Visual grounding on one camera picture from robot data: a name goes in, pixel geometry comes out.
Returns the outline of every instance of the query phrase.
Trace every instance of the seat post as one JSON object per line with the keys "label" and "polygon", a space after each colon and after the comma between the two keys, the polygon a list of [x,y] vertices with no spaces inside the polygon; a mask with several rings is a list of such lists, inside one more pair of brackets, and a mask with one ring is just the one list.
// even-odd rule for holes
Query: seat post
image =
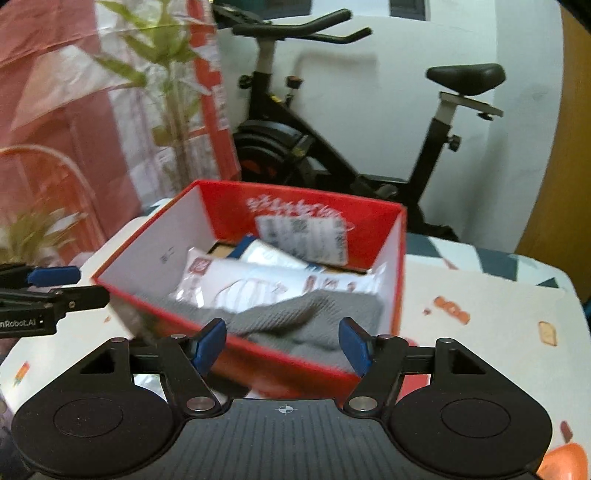
{"label": "seat post", "polygon": [[273,73],[273,60],[275,59],[275,43],[276,40],[259,40],[259,54],[256,60],[256,72],[266,73],[270,75]]}
{"label": "seat post", "polygon": [[440,98],[439,107],[429,125],[423,148],[408,180],[406,201],[409,204],[417,205],[421,196],[423,196],[443,146],[449,140],[447,134],[452,128],[456,109],[456,103]]}
{"label": "seat post", "polygon": [[257,38],[256,42],[259,45],[259,52],[256,68],[252,73],[251,98],[248,106],[249,120],[262,120],[265,116],[277,41]]}
{"label": "seat post", "polygon": [[431,174],[435,169],[443,146],[450,142],[448,133],[452,128],[453,117],[458,106],[476,110],[487,116],[503,116],[503,110],[489,105],[488,103],[466,98],[453,93],[439,92],[439,107],[431,120],[431,125],[423,143],[423,149],[418,156],[413,173],[408,181],[407,202],[418,204],[421,199]]}

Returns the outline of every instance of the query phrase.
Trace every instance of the printed logo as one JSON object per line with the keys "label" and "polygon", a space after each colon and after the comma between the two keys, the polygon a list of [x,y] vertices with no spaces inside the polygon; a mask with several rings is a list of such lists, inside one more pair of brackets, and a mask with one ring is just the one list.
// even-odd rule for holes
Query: printed logo
{"label": "printed logo", "polygon": [[337,278],[325,278],[322,288],[325,290],[335,290],[339,286],[339,280]]}
{"label": "printed logo", "polygon": [[246,200],[246,206],[252,213],[268,213],[270,215],[296,216],[304,218],[339,218],[344,221],[346,230],[350,232],[355,228],[351,222],[343,217],[343,212],[329,207],[324,203],[306,203],[304,200],[286,202],[280,198],[262,194]]}
{"label": "printed logo", "polygon": [[0,328],[9,329],[9,328],[18,328],[18,327],[31,327],[36,326],[37,321],[35,319],[28,319],[28,320],[9,320],[7,322],[0,322]]}
{"label": "printed logo", "polygon": [[278,410],[280,413],[283,413],[283,415],[287,415],[289,413],[292,413],[294,410],[297,410],[297,408],[294,408],[291,405],[288,405],[286,403],[285,405],[282,405],[281,407],[276,408],[276,410]]}
{"label": "printed logo", "polygon": [[306,279],[306,284],[304,285],[304,293],[308,293],[309,291],[312,291],[316,288],[316,280],[317,279],[318,279],[318,277],[316,277],[315,275],[310,275]]}
{"label": "printed logo", "polygon": [[195,275],[205,275],[212,261],[205,257],[197,257],[189,267],[189,272]]}

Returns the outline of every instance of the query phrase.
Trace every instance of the bike frame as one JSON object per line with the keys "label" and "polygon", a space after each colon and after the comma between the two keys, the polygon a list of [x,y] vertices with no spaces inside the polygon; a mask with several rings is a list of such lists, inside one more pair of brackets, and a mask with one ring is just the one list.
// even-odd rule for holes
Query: bike frame
{"label": "bike frame", "polygon": [[447,92],[440,92],[439,108],[427,131],[421,153],[408,181],[381,177],[361,176],[321,135],[304,119],[289,109],[285,103],[269,91],[276,40],[258,40],[259,54],[252,75],[251,96],[248,108],[249,120],[266,120],[288,125],[302,135],[314,138],[307,155],[315,158],[326,172],[317,172],[317,188],[347,193],[343,184],[355,194],[367,196],[368,192],[388,183],[394,185],[398,194],[396,201],[407,206],[418,205],[427,183],[435,169],[443,147],[449,142],[448,134],[458,106],[477,110],[485,115],[502,116],[503,112],[473,99]]}

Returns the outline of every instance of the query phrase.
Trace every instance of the crosshair marking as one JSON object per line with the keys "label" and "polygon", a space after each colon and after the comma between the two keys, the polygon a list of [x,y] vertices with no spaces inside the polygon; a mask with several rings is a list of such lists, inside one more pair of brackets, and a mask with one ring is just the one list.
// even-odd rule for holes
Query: crosshair marking
{"label": "crosshair marking", "polygon": [[297,408],[294,408],[292,406],[289,406],[288,404],[285,404],[279,408],[276,408],[276,410],[279,410],[281,413],[283,413],[283,415],[287,415],[288,413],[291,413],[294,410],[297,410]]}

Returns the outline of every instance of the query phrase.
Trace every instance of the wooden door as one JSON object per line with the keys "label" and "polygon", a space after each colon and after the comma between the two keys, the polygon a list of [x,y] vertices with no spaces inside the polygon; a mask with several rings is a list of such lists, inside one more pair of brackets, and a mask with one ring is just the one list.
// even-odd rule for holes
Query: wooden door
{"label": "wooden door", "polygon": [[564,270],[591,296],[591,34],[562,10],[564,79],[554,146],[517,253]]}

